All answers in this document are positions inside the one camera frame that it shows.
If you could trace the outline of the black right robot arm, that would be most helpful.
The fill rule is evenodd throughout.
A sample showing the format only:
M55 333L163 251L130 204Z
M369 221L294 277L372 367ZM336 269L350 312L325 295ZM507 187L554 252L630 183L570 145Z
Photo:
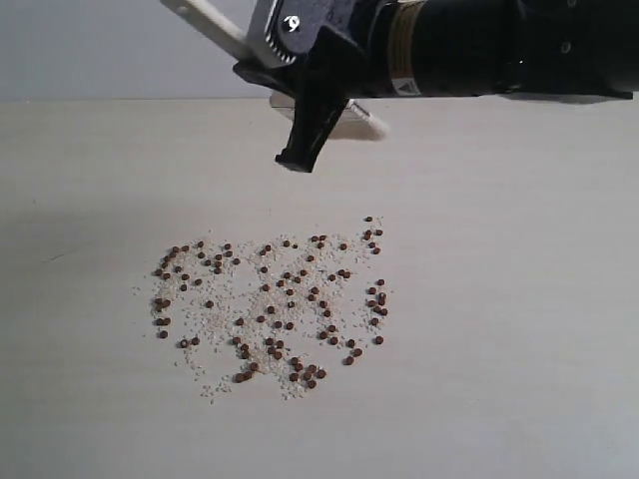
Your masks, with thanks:
M277 162L309 173L356 99L629 100L638 90L634 1L265 1L243 80L290 96Z

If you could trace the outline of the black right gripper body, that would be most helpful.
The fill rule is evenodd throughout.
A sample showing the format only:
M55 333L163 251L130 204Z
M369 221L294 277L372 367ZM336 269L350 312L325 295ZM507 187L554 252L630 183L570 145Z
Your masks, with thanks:
M367 63L366 43L382 1L265 0L254 9L249 46L269 69L298 60Z

